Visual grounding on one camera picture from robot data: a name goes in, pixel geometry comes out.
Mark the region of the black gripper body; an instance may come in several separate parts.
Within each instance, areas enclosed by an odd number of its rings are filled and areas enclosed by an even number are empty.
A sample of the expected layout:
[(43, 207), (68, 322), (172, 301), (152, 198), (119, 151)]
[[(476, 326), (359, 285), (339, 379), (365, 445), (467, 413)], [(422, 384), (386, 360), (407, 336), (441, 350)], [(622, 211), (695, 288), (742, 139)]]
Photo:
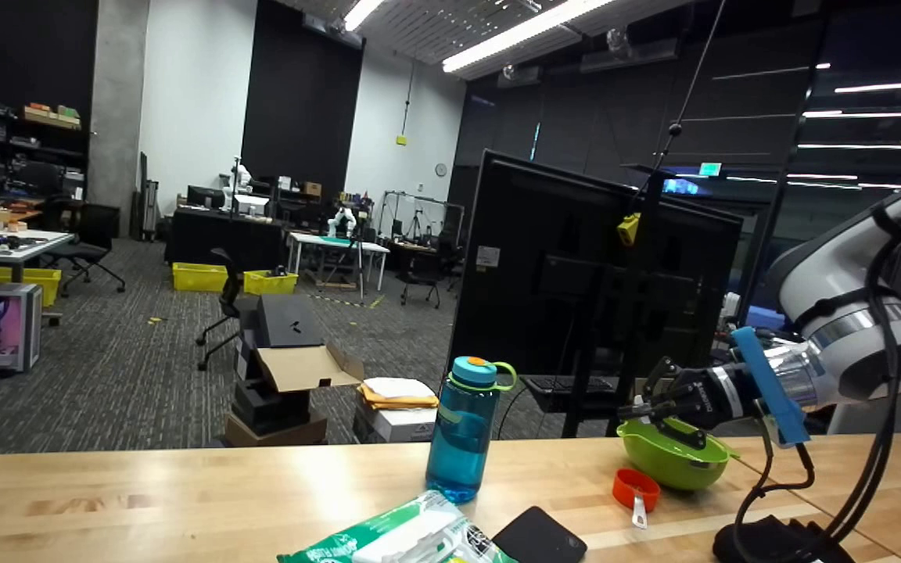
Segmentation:
[(675, 414), (717, 428), (736, 414), (736, 382), (726, 370), (657, 363), (649, 375), (649, 402), (657, 419)]

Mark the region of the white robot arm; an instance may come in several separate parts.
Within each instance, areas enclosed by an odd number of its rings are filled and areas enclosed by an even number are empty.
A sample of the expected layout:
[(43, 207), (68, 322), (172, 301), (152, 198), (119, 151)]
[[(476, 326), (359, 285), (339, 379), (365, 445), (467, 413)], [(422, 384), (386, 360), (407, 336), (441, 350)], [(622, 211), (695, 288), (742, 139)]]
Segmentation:
[(901, 295), (883, 277), (899, 250), (901, 191), (772, 261), (787, 340), (764, 343), (753, 326), (737, 326), (736, 363), (663, 363), (637, 402), (698, 428), (765, 413), (782, 445), (805, 445), (806, 408), (901, 391)]

